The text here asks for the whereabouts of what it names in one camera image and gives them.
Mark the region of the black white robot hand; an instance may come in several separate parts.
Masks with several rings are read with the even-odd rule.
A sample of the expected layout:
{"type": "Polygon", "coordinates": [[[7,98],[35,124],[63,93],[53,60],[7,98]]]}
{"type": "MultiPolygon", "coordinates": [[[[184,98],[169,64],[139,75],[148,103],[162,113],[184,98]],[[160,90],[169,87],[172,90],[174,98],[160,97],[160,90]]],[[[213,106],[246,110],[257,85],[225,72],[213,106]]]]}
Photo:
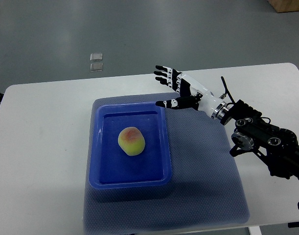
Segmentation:
{"type": "Polygon", "coordinates": [[[157,101],[157,106],[174,110],[192,108],[219,120],[229,111],[226,102],[215,97],[210,90],[188,74],[159,65],[156,65],[156,69],[155,79],[180,95],[178,98],[157,101]]]}

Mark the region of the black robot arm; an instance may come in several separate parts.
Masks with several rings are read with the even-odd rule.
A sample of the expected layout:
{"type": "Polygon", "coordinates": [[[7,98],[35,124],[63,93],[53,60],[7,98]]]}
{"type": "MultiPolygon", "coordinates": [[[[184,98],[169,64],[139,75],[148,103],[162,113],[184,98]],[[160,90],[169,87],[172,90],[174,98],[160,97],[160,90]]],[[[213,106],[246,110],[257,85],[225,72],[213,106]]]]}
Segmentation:
{"type": "Polygon", "coordinates": [[[222,125],[234,120],[231,136],[233,157],[252,152],[267,167],[271,176],[299,180],[299,144],[291,130],[272,125],[268,117],[246,104],[232,100],[222,108],[218,117],[222,125]]]}

